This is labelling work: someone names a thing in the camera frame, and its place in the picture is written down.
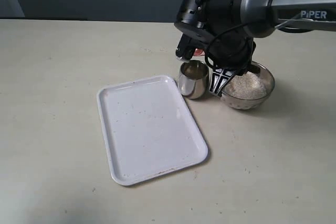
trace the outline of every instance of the metal bowl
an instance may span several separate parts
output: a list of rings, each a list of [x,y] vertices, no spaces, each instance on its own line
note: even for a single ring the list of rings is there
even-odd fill
[[[260,68],[260,73],[256,74],[255,76],[253,76],[253,80],[250,79],[248,81],[250,81],[253,84],[253,87],[256,89],[256,91],[258,91],[258,89],[262,88],[262,97],[253,97],[253,95],[251,94],[251,96],[253,98],[238,98],[235,97],[237,92],[234,92],[231,85],[233,85],[233,83],[237,83],[234,82],[235,78],[239,78],[237,76],[235,76],[231,82],[229,82],[227,84],[226,87],[224,87],[224,89],[222,90],[222,97],[220,98],[226,105],[234,108],[234,109],[238,109],[238,110],[249,110],[249,109],[253,109],[258,107],[259,105],[261,105],[263,102],[265,102],[269,96],[271,95],[274,86],[275,86],[275,80],[274,77],[272,75],[272,73],[265,68],[263,65],[252,61],[252,65],[254,66],[258,66]],[[246,74],[243,76],[243,78],[250,78],[250,74]]]

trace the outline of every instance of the beige table surface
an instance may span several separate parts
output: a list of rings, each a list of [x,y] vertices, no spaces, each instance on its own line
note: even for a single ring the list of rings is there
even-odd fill
[[[109,173],[96,93],[176,77],[172,24],[0,20],[0,223],[335,223],[336,33],[276,32],[254,60],[271,98],[187,101],[199,166],[133,187]]]

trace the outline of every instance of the robotic arm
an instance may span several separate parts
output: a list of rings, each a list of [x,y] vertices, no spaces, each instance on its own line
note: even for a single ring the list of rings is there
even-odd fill
[[[250,64],[253,38],[275,29],[336,31],[336,0],[183,0],[174,25],[183,33],[177,58],[189,61],[196,48],[203,49],[213,69],[210,93],[221,96],[235,75],[258,73]]]

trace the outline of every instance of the white tray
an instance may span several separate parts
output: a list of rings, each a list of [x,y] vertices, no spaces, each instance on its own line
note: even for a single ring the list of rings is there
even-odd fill
[[[129,186],[206,158],[208,148],[171,77],[109,86],[97,101],[117,183]]]

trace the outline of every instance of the white grains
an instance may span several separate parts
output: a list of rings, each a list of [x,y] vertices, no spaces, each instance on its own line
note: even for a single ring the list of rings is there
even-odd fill
[[[242,76],[235,76],[224,88],[224,92],[232,97],[245,100],[256,100],[267,95],[261,79],[251,72]]]

